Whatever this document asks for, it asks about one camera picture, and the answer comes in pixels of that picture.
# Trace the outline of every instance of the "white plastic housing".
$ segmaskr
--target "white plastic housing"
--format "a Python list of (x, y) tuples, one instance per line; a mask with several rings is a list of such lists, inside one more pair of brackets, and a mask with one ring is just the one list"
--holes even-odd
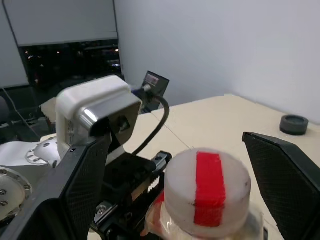
[(126, 94), (131, 94), (129, 85), (115, 75), (63, 90), (56, 99), (56, 135), (61, 159), (79, 137), (88, 136), (88, 132), (76, 121), (78, 110), (102, 99), (112, 99)]

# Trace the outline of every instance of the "black cable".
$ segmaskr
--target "black cable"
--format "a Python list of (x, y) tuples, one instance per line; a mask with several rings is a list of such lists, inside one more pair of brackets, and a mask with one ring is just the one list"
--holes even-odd
[(12, 100), (12, 98), (10, 97), (10, 95), (8, 94), (8, 92), (2, 87), (3, 92), (5, 93), (5, 95), (8, 97), (8, 99), (10, 100), (14, 111), (20, 116), (22, 122), (34, 133), (34, 135), (36, 135), (39, 139), (41, 139), (41, 137), (36, 133), (36, 131), (27, 123), (27, 121), (24, 119), (24, 117), (20, 114), (20, 112), (18, 112), (17, 107), (15, 105), (15, 102)]
[(147, 137), (147, 139), (132, 153), (133, 156), (136, 156), (138, 153), (140, 153), (150, 143), (150, 141), (157, 135), (157, 133), (165, 125), (165, 123), (169, 117), (170, 107), (169, 107), (168, 102), (162, 96), (154, 96), (153, 99), (163, 106), (163, 108), (164, 108), (163, 117), (162, 117), (160, 123), (158, 124), (158, 126)]

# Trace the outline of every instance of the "table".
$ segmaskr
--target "table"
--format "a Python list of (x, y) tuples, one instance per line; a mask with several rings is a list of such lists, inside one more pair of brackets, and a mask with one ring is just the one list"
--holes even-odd
[[(159, 109), (139, 115), (131, 139), (124, 145), (127, 152), (133, 152), (146, 139), (161, 120), (163, 111)], [(252, 180), (250, 200), (263, 211), (269, 239), (282, 240), (277, 224), (261, 197), (242, 135), (243, 132), (254, 132), (294, 143), (320, 167), (320, 126), (310, 123), (305, 135), (290, 136), (279, 130), (283, 115), (283, 112), (233, 95), (173, 106), (165, 126), (139, 156), (151, 159), (161, 150), (175, 156), (199, 147), (233, 155), (248, 168)], [(89, 233), (89, 239), (96, 237), (95, 233)]]

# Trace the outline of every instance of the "white bottle cap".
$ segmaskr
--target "white bottle cap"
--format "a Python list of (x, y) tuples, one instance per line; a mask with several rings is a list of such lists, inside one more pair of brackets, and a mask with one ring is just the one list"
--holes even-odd
[(165, 172), (164, 203), (175, 223), (202, 238), (237, 232), (249, 212), (251, 179), (229, 154), (207, 148), (181, 152)]

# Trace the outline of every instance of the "computer screen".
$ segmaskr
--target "computer screen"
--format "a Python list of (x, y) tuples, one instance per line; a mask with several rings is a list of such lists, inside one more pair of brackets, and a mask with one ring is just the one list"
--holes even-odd
[[(166, 89), (169, 85), (170, 80), (155, 74), (151, 71), (148, 71), (145, 75), (142, 86), (148, 84), (151, 87), (151, 90), (158, 96), (163, 96), (166, 92)], [(159, 108), (158, 102), (151, 102), (145, 107), (147, 112), (157, 110)]]
[(20, 52), (29, 82), (37, 89), (121, 74), (117, 39), (21, 46)]

